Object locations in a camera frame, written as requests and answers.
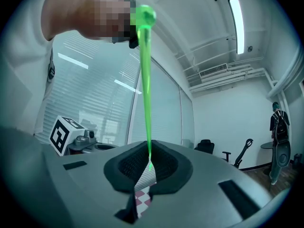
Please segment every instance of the window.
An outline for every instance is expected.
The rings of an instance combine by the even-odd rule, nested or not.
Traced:
[[[181,102],[179,86],[152,60],[152,139],[181,144]],[[138,95],[131,143],[147,140],[143,95]]]
[[[70,31],[56,36],[56,76],[48,99],[43,132],[48,143],[58,115],[93,129],[99,142],[126,144],[127,129],[140,70],[138,51],[128,43],[105,43]]]
[[[182,112],[182,145],[194,149],[194,117],[192,101],[186,93],[180,89]]]

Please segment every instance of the ceiling light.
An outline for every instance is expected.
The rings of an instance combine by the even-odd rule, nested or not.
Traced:
[[[114,82],[115,83],[117,83],[117,84],[119,84],[119,85],[121,85],[121,86],[123,86],[123,87],[125,87],[125,88],[127,88],[127,89],[129,89],[129,90],[132,90],[133,92],[136,92],[136,93],[138,93],[139,95],[140,94],[142,94],[140,91],[138,91],[138,90],[136,90],[136,89],[134,89],[134,88],[132,88],[131,86],[128,86],[128,85],[126,85],[125,83],[123,83],[123,82],[120,82],[119,80],[114,80]]]
[[[66,55],[63,55],[63,54],[61,54],[61,53],[58,53],[58,57],[60,57],[60,58],[62,58],[62,59],[64,59],[64,60],[66,60],[66,61],[69,61],[69,62],[71,62],[71,63],[74,63],[74,64],[76,64],[76,65],[78,65],[78,66],[81,66],[81,67],[83,67],[83,68],[86,68],[86,69],[89,68],[89,66],[88,66],[87,64],[84,64],[84,63],[82,63],[82,62],[79,62],[79,61],[77,61],[77,60],[75,60],[75,59],[72,59],[72,58],[70,58],[70,57],[68,57],[68,56],[66,56]]]
[[[132,54],[130,54],[130,56],[134,57]],[[139,61],[136,57],[134,57],[137,61]]]
[[[243,22],[241,6],[238,0],[228,0],[228,2],[232,10],[234,26],[236,28],[237,53],[242,54],[244,53],[245,35],[244,35],[244,22]]]

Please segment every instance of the ceiling pipe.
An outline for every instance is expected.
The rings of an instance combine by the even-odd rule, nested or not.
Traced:
[[[210,57],[210,58],[208,58],[208,59],[206,59],[206,60],[204,60],[204,61],[201,61],[201,62],[199,62],[199,63],[196,63],[196,64],[194,64],[193,66],[184,69],[183,72],[185,72],[185,71],[187,71],[187,70],[189,70],[189,69],[191,69],[191,68],[193,68],[193,67],[197,67],[198,65],[203,64],[203,63],[205,63],[205,62],[208,62],[208,61],[210,61],[210,60],[212,60],[212,59],[215,59],[215,58],[217,58],[217,57],[220,57],[220,56],[223,56],[223,55],[228,54],[228,53],[230,53],[230,52],[233,52],[233,51],[236,51],[236,49],[233,49],[233,50],[230,50],[230,51],[227,51],[227,52],[218,54],[218,55],[216,55],[216,56],[214,56],[214,57]]]
[[[265,73],[265,76],[270,84],[270,87],[273,89],[275,87],[275,81],[270,77],[269,73],[267,70],[264,69],[264,73]],[[279,102],[280,102],[280,105],[283,106],[284,105],[284,102],[282,100],[282,98],[278,97],[279,98]]]
[[[240,68],[246,68],[246,67],[250,67],[251,64],[244,64],[244,65],[241,65],[241,66],[233,66],[233,67],[229,67],[227,70],[228,71],[232,71],[232,70],[235,70],[235,69],[240,69]],[[191,77],[194,77],[194,76],[199,76],[198,73],[195,73],[195,74],[192,74],[190,76],[187,76],[187,78],[191,78]]]
[[[241,60],[241,61],[238,61],[238,62],[228,63],[227,65],[228,66],[230,66],[230,65],[236,65],[236,64],[240,64],[240,63],[259,61],[259,60],[262,60],[262,59],[264,59],[264,57],[256,57],[256,58]]]
[[[292,80],[292,77],[294,76],[296,71],[299,69],[299,66],[302,64],[302,61],[303,61],[303,51],[302,51],[302,45],[299,42],[296,53],[291,63],[289,64],[289,67],[287,68],[283,76],[280,78],[279,82],[277,82],[277,84],[268,93],[269,98],[275,96],[287,86],[287,84]]]
[[[247,77],[246,77],[246,75],[242,75],[242,76],[238,76],[238,77],[235,77],[235,78],[226,79],[226,80],[220,81],[219,83],[213,83],[213,84],[210,84],[210,85],[203,86],[201,88],[193,89],[193,90],[191,90],[191,92],[194,93],[194,92],[198,92],[198,91],[202,91],[202,90],[206,90],[206,89],[219,87],[219,86],[222,86],[222,85],[231,84],[231,83],[238,82],[238,81],[241,81],[241,80],[245,80],[245,79],[248,79],[248,78],[260,77],[260,76],[264,76],[263,71],[255,72],[253,74],[249,74],[249,75],[247,75]]]
[[[251,64],[244,64],[244,65],[241,65],[241,66],[232,66],[232,67],[228,68],[228,71],[236,70],[236,69],[240,69],[240,68],[245,68],[245,67],[250,67],[250,66],[251,66]]]
[[[214,80],[202,83],[200,85],[196,85],[196,86],[190,87],[189,90],[201,88],[201,87],[206,86],[206,85],[210,85],[210,84],[213,84],[213,83],[224,81],[226,79],[231,79],[231,78],[235,78],[235,77],[238,77],[238,76],[245,76],[246,74],[249,75],[249,74],[256,73],[256,72],[261,72],[263,70],[264,70],[263,68],[259,68],[259,69],[249,70],[249,71],[246,71],[246,72],[235,73],[235,74],[232,74],[232,75],[229,75],[229,76],[225,76],[225,77],[222,77],[222,78],[219,78],[219,79],[214,79]]]
[[[299,68],[299,70],[296,72],[296,76],[294,77],[294,79],[288,83],[288,85],[284,88],[284,90],[288,89],[289,86],[291,86],[291,85],[294,83],[294,81],[297,80],[297,78],[298,78],[300,75],[302,75],[302,74],[301,74],[302,71],[304,71],[304,66],[302,66],[302,67]]]
[[[286,112],[285,104],[284,104],[282,95],[281,94],[277,94],[277,97],[278,97],[279,102],[280,102],[280,108],[281,108],[281,110]]]
[[[210,46],[210,45],[212,45],[212,44],[214,44],[214,43],[217,43],[218,41],[220,41],[220,40],[216,40],[216,41],[210,42],[210,43],[208,43],[208,44],[206,44],[206,45],[200,46],[199,48],[196,48],[196,49],[194,49],[194,50],[192,50],[192,51],[190,51],[190,52],[188,52],[188,53],[185,53],[184,55],[178,57],[177,60],[180,59],[180,58],[182,58],[182,57],[184,57],[184,56],[186,56],[186,55],[188,55],[188,54],[191,54],[191,53],[193,53],[193,52],[195,52],[195,51],[197,51],[197,50],[199,50],[199,49],[202,49],[202,48],[204,48],[204,47],[207,47],[207,46]]]
[[[201,79],[201,82],[205,83],[205,82],[208,82],[208,81],[213,80],[213,79],[222,78],[224,76],[229,76],[229,75],[233,75],[233,74],[237,74],[237,73],[246,72],[246,71],[249,71],[249,70],[253,70],[253,68],[248,67],[248,68],[240,69],[238,71],[228,71],[228,72],[225,72],[225,73],[222,73],[222,74],[218,74],[218,75],[210,76],[210,77],[207,77],[207,78],[203,78],[203,79]]]

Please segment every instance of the air vent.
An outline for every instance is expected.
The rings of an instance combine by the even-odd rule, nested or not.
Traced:
[[[206,70],[203,70],[203,71],[199,72],[199,76],[200,76],[200,78],[206,78],[206,77],[210,77],[212,75],[225,73],[225,72],[227,72],[227,69],[228,69],[227,63],[225,63],[222,65],[214,66],[214,67],[208,68]]]

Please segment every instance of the black chair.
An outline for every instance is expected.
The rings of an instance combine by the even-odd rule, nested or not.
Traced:
[[[198,143],[198,146],[195,150],[202,151],[205,153],[212,154],[214,149],[214,143],[210,141],[210,139],[203,139]]]
[[[243,148],[241,154],[239,154],[239,156],[238,156],[237,159],[236,159],[236,162],[234,163],[234,166],[235,166],[236,168],[239,168],[239,165],[240,165],[240,163],[242,162],[242,157],[243,157],[243,155],[245,154],[245,151],[252,145],[252,143],[253,143],[253,140],[252,140],[252,139],[247,139],[247,140],[246,140],[246,144],[245,144],[245,146],[244,146],[244,148]],[[226,151],[223,151],[222,153],[226,154],[226,159],[224,159],[224,160],[226,160],[227,162],[229,162],[229,155],[230,155],[231,153],[230,153],[230,152],[226,152]]]

